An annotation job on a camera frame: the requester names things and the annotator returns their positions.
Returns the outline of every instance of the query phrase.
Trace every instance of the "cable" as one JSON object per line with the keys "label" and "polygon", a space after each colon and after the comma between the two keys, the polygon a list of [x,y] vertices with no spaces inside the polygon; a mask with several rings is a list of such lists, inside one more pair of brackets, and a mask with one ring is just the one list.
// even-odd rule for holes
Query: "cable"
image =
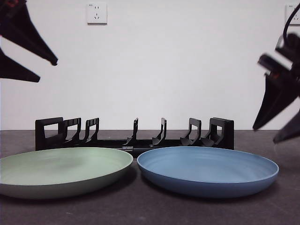
{"label": "cable", "polygon": [[298,10],[300,9],[300,3],[299,5],[294,9],[294,11],[292,12],[292,14],[290,15],[290,17],[288,18],[288,20],[286,21],[286,24],[285,24],[285,28],[283,30],[283,39],[286,43],[287,46],[289,46],[289,43],[288,43],[288,40],[287,40],[287,29],[289,28],[289,25],[292,21],[292,19],[294,18],[294,16],[296,15],[296,13],[298,12]]}

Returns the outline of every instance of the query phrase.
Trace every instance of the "blue plate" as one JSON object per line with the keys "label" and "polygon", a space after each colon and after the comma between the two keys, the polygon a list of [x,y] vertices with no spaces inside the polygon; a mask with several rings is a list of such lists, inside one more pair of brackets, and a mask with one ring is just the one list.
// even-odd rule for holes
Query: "blue plate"
{"label": "blue plate", "polygon": [[206,198],[252,195],[270,186],[279,167],[246,152],[208,147],[170,147],[137,158],[144,177],[167,190]]}

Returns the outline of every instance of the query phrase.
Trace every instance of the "plate rim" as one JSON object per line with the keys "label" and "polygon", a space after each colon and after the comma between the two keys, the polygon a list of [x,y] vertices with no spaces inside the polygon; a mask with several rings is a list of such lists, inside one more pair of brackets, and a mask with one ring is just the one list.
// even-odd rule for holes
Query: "plate rim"
{"label": "plate rim", "polygon": [[71,183],[83,182],[83,181],[93,180],[93,179],[97,179],[97,178],[100,178],[100,177],[105,177],[105,176],[111,175],[113,173],[120,172],[120,171],[126,169],[127,167],[129,167],[132,164],[132,162],[133,162],[133,156],[130,155],[128,152],[125,152],[123,150],[112,149],[112,148],[101,148],[101,147],[73,147],[73,148],[57,148],[57,149],[45,149],[45,150],[39,150],[39,151],[35,151],[34,150],[34,151],[23,152],[23,153],[19,153],[19,154],[15,154],[15,155],[11,155],[11,156],[0,158],[0,164],[1,164],[1,160],[4,159],[4,158],[15,157],[15,156],[18,156],[18,155],[28,154],[28,153],[34,154],[34,152],[51,151],[51,150],[61,150],[61,149],[106,149],[106,150],[121,151],[121,152],[125,153],[125,155],[129,155],[130,156],[130,163],[126,164],[126,166],[123,166],[122,168],[118,169],[117,171],[105,174],[103,176],[92,177],[92,178],[88,178],[88,179],[84,179],[84,180],[74,180],[74,181],[71,181],[71,182],[53,183],[53,184],[9,184],[9,183],[2,183],[2,180],[0,179],[0,186],[7,185],[7,186],[28,186],[28,187],[33,187],[33,186],[51,186],[51,185],[62,185],[62,184],[71,184]]}
{"label": "plate rim", "polygon": [[[266,177],[263,177],[261,179],[257,179],[257,180],[250,180],[250,181],[244,181],[244,182],[205,182],[205,181],[199,181],[199,180],[186,180],[186,179],[182,179],[182,178],[178,178],[178,177],[174,177],[174,176],[167,176],[167,175],[163,175],[163,174],[159,174],[157,172],[153,172],[153,171],[150,171],[149,169],[146,169],[144,166],[141,165],[140,161],[139,161],[139,158],[150,152],[150,151],[155,151],[155,150],[161,150],[161,149],[171,149],[171,148],[200,148],[200,149],[219,149],[219,150],[228,150],[228,151],[234,151],[234,152],[242,152],[244,154],[249,154],[249,155],[254,155],[254,156],[258,156],[258,157],[261,157],[261,158],[264,158],[266,159],[267,161],[270,161],[272,164],[275,165],[276,167],[276,171],[272,174],[272,175],[269,175],[269,176],[266,176]],[[277,165],[277,163],[275,163],[274,161],[266,158],[266,157],[263,157],[263,156],[260,156],[260,155],[257,155],[257,154],[253,154],[253,153],[249,153],[249,152],[244,152],[244,151],[239,151],[239,150],[232,150],[232,149],[222,149],[222,148],[213,148],[213,147],[199,147],[199,146],[174,146],[174,147],[164,147],[164,148],[157,148],[157,149],[152,149],[152,150],[149,150],[147,152],[144,152],[142,153],[141,155],[139,155],[139,157],[136,159],[137,163],[138,163],[138,166],[141,167],[142,169],[150,172],[150,173],[153,173],[153,174],[156,174],[158,176],[163,176],[163,177],[166,177],[166,178],[171,178],[171,179],[176,179],[176,180],[181,180],[181,181],[189,181],[189,182],[195,182],[195,183],[203,183],[203,184],[247,184],[247,183],[254,183],[254,182],[259,182],[259,181],[262,181],[262,180],[267,180],[269,178],[272,178],[272,177],[276,177],[279,173],[279,166]]]}

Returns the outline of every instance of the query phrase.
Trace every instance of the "plate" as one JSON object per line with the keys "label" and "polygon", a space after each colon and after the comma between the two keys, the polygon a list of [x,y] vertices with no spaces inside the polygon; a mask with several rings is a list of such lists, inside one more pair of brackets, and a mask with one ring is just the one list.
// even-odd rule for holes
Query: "plate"
{"label": "plate", "polygon": [[65,148],[26,152],[0,160],[0,194],[24,199],[81,195],[117,181],[131,165],[127,152]]}
{"label": "plate", "polygon": [[205,198],[252,195],[270,186],[279,167],[246,152],[208,147],[169,147],[137,159],[142,175],[167,190]]}

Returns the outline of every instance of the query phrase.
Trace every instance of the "green plate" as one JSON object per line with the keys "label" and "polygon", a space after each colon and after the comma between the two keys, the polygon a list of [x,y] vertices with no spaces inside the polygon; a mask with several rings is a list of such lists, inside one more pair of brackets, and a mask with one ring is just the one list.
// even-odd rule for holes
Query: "green plate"
{"label": "green plate", "polygon": [[32,151],[0,160],[0,194],[24,199],[81,195],[117,181],[131,165],[127,152],[105,148]]}

